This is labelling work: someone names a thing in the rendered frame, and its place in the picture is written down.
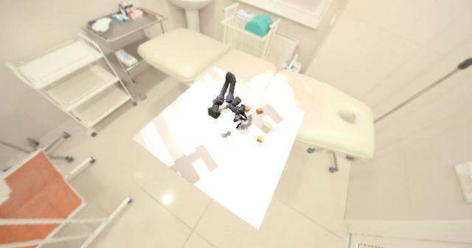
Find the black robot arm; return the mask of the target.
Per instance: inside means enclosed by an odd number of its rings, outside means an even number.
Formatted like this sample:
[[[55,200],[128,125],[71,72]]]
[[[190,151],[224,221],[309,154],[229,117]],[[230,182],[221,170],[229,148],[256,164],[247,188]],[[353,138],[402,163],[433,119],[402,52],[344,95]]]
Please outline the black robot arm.
[[[227,72],[226,73],[226,76],[225,76],[225,83],[223,85],[223,88],[221,89],[221,93],[212,101],[213,104],[212,104],[212,107],[211,109],[215,110],[215,111],[218,111],[219,109],[219,106],[221,106],[224,101],[226,101],[226,103],[228,103],[228,105],[226,105],[226,109],[229,108],[231,111],[235,109],[235,107],[241,103],[241,99],[237,96],[235,99],[234,99],[234,90],[235,90],[235,84],[236,84],[236,78],[235,78],[235,75],[232,74],[231,72]],[[230,84],[230,86],[229,86]],[[226,96],[226,99],[224,98],[224,95],[226,93],[226,90],[228,89],[229,87],[229,93],[228,95]],[[243,104],[241,104],[241,106],[237,106],[236,108],[236,111],[237,113],[239,114],[240,112],[244,112],[245,111],[245,106]]]

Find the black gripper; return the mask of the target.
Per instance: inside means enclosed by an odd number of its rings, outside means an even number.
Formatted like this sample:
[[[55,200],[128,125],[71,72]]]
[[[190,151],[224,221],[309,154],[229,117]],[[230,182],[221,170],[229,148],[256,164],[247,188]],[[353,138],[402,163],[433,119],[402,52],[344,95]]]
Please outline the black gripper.
[[[236,123],[238,120],[244,120],[244,121],[246,121],[246,120],[242,117],[242,115],[243,115],[244,117],[247,118],[247,116],[246,116],[246,114],[245,114],[245,111],[244,111],[244,112],[240,112],[240,113],[238,114],[237,111],[236,111],[236,109],[237,109],[237,106],[235,107],[234,110],[232,110],[232,113],[234,112],[235,115],[237,115],[237,116],[233,119],[233,122]],[[240,114],[241,114],[241,116],[240,116]]]

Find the white cylinder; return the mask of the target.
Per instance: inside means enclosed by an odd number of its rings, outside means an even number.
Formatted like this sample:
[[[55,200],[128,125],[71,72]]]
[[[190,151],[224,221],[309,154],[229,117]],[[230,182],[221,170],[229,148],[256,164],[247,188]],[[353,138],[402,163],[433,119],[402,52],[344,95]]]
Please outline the white cylinder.
[[[221,128],[220,128],[220,136],[221,136],[222,138],[227,137],[227,136],[228,136],[228,131],[229,131],[229,129],[228,129],[227,126],[221,126]]]

